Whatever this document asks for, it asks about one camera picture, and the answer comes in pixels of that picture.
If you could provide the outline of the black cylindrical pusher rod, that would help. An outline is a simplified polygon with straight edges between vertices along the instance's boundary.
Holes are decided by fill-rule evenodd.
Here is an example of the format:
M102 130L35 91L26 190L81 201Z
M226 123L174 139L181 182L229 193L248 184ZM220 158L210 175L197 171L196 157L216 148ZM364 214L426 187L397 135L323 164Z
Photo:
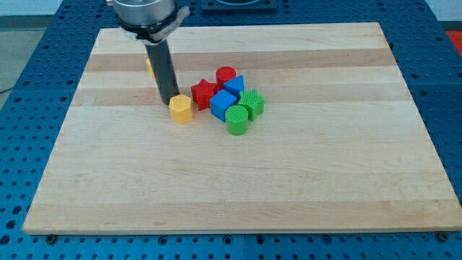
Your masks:
M163 40L156 45L145 46L152 65L154 78L164 104L169 105L170 99L180 94L173 61L168 42Z

